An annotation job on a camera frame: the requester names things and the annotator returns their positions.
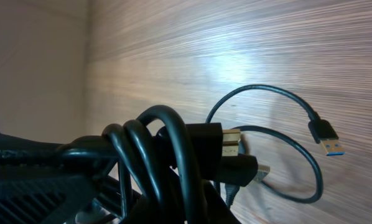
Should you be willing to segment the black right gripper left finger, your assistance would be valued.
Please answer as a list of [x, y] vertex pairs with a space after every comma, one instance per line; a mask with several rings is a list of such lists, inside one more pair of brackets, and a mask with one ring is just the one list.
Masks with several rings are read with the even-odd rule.
[[118, 154], [103, 136], [70, 143], [0, 133], [0, 223], [109, 223], [97, 201]]

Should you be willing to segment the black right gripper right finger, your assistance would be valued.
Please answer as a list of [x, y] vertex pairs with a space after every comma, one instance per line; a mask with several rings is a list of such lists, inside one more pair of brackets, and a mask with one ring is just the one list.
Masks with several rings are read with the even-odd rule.
[[209, 224], [241, 224], [209, 181], [204, 181], [203, 189], [207, 201]]

